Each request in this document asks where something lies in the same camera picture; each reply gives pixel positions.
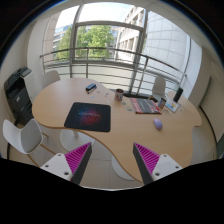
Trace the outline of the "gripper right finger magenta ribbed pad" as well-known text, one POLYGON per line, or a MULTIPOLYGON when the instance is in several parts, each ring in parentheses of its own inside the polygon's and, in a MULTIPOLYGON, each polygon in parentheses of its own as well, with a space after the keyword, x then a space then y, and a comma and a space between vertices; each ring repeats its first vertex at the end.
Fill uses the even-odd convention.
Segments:
POLYGON ((133 154, 145 185, 182 169, 168 154, 159 155, 138 143, 133 144, 133 154))

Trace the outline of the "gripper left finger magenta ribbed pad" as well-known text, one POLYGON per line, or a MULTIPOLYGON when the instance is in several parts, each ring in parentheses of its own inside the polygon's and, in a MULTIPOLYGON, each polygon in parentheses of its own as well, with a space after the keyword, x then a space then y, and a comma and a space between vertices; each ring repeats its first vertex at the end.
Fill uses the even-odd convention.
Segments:
POLYGON ((91 143, 86 143, 72 151, 57 153, 41 168, 56 176, 79 185, 92 153, 91 143))

